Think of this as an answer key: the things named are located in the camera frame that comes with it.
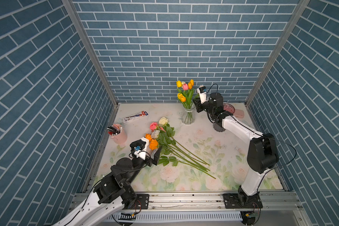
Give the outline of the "pink rose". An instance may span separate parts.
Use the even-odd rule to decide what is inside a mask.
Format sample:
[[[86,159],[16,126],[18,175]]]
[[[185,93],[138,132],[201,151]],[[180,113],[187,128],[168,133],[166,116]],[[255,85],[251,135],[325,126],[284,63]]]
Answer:
[[[150,124],[150,130],[151,131],[155,131],[157,129],[158,123],[157,122],[153,122]]]

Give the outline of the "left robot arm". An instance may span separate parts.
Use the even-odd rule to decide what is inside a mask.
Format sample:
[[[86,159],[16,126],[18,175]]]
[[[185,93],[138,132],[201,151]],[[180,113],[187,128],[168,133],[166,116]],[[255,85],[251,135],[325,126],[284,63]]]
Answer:
[[[145,158],[121,158],[111,167],[111,172],[99,180],[86,199],[73,211],[55,223],[55,226],[96,226],[110,215],[135,204],[137,194],[131,184],[146,166],[157,165],[161,148]]]

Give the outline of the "yellow tulip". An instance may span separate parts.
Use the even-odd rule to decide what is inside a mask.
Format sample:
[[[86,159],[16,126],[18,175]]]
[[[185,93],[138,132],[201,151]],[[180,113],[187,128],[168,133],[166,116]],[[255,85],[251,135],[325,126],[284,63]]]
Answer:
[[[181,94],[181,93],[178,94],[178,99],[179,99],[182,103],[186,102],[186,97],[185,97],[183,94]]]
[[[181,81],[177,81],[176,82],[176,86],[177,86],[177,91],[178,91],[178,94],[183,92],[183,88],[182,88],[182,85],[184,84],[185,82],[181,82]],[[188,91],[188,104],[190,104],[190,98],[189,98],[189,91]]]

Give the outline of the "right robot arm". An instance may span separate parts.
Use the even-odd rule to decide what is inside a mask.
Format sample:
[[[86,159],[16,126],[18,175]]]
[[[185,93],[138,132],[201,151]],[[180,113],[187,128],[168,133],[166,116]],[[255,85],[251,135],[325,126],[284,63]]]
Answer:
[[[238,189],[238,196],[242,200],[258,194],[260,185],[271,171],[277,171],[279,153],[277,143],[282,143],[295,151],[293,158],[284,164],[289,165],[297,156],[297,150],[291,144],[276,139],[270,133],[261,133],[245,125],[233,113],[224,108],[223,97],[219,93],[212,93],[208,97],[205,92],[197,94],[193,103],[197,112],[206,112],[208,119],[218,132],[229,131],[244,141],[248,146],[246,154],[248,173]]]

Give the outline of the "cream rose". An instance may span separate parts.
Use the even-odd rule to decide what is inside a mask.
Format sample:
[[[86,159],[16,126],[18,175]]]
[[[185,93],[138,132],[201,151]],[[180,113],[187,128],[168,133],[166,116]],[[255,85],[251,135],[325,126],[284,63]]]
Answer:
[[[166,126],[168,124],[168,118],[166,117],[162,117],[160,120],[159,120],[159,125],[162,125],[162,126]]]

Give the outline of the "white rose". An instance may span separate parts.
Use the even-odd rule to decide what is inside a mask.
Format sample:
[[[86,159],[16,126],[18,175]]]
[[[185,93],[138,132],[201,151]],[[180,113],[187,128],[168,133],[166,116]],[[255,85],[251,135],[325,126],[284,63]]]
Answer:
[[[151,133],[152,139],[158,139],[159,135],[160,135],[160,130],[154,130],[154,131]]]

